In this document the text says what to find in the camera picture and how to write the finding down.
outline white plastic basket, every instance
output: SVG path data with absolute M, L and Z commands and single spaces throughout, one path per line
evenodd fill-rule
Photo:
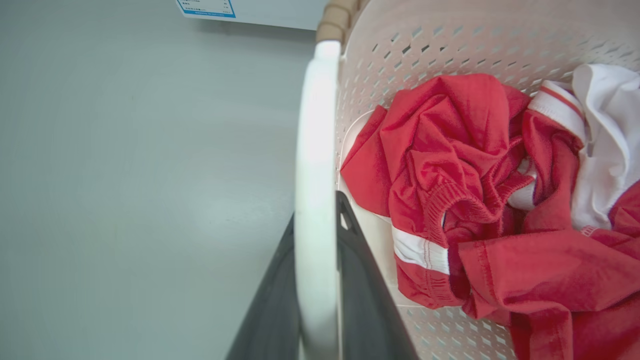
M 638 0 L 332 0 L 303 88 L 296 158 L 296 281 L 308 352 L 337 354 L 335 190 L 377 104 L 440 74 L 484 72 L 534 95 L 581 63 L 640 70 Z M 351 205 L 423 359 L 515 359 L 507 330 L 397 290 L 388 223 Z

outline floor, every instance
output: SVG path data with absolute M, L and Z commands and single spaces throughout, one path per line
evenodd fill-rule
M 293 210 L 310 31 L 0 4 L 0 358 L 222 359 Z

